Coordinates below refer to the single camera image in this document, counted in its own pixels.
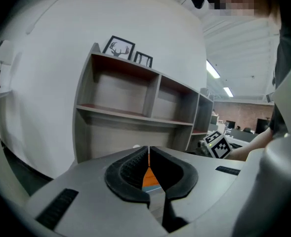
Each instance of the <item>picture frame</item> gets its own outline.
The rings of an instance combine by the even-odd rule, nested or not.
[[[143,65],[145,67],[151,68],[152,67],[152,62],[153,62],[153,57],[137,51],[135,53],[134,62],[138,63],[138,64],[141,64],[141,65]]]
[[[112,35],[106,47],[104,48],[103,53],[119,57],[122,59],[130,60],[134,47],[135,47],[134,43],[126,39]]]

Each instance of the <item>wooden shelf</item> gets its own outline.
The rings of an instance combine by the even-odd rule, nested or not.
[[[157,70],[87,53],[73,113],[78,163],[134,145],[185,151],[206,136],[213,102]]]
[[[138,119],[138,120],[144,120],[144,121],[150,121],[150,122],[167,123],[167,124],[175,124],[175,125],[188,125],[188,126],[193,125],[192,123],[186,123],[186,122],[181,122],[177,120],[170,120],[170,119],[164,119],[164,118],[148,118],[139,113],[127,112],[127,111],[102,107],[102,106],[93,105],[93,104],[77,105],[77,109],[89,111],[93,113],[100,113],[100,114],[105,114],[105,115],[110,115],[110,116],[117,116],[117,117],[122,117],[122,118],[129,118],[129,119]]]
[[[207,134],[208,132],[201,132],[201,131],[197,131],[197,130],[193,130],[191,135],[204,135]]]
[[[119,57],[98,52],[94,52],[91,55],[95,63],[96,72],[115,72],[135,78],[141,78],[142,80],[152,80],[159,75],[150,68]]]

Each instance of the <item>person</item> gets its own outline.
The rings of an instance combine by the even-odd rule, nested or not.
[[[277,88],[291,69],[291,0],[219,0],[231,9],[253,10],[255,16],[271,17],[280,28],[274,84]],[[269,127],[256,136],[247,146],[234,150],[227,159],[246,160],[250,151],[265,148],[274,138],[287,133],[285,121],[274,106]]]
[[[245,128],[243,129],[243,132],[252,133],[252,132],[250,131],[250,128],[249,128],[249,127],[245,127]]]

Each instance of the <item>fluorescent light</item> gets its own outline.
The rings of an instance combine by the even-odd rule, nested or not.
[[[229,97],[233,97],[233,94],[232,94],[232,92],[230,91],[230,88],[228,88],[228,87],[224,87],[223,89],[225,90],[225,92],[228,94]]]
[[[207,60],[207,70],[208,70],[208,72],[213,76],[213,78],[215,78],[215,79],[220,78],[220,75],[219,75],[218,72],[214,69],[214,67],[209,63],[208,60]]]

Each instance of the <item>computer monitor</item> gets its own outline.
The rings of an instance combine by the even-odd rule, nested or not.
[[[218,121],[218,116],[214,116],[214,115],[212,115],[212,116],[211,116],[210,124],[216,124],[217,121]]]
[[[234,121],[229,121],[229,120],[227,120],[227,122],[229,123],[229,124],[228,124],[228,128],[229,128],[229,129],[234,129],[234,127],[235,127],[235,122],[234,122]]]
[[[267,129],[268,125],[269,120],[258,118],[255,133],[260,134],[264,132]]]

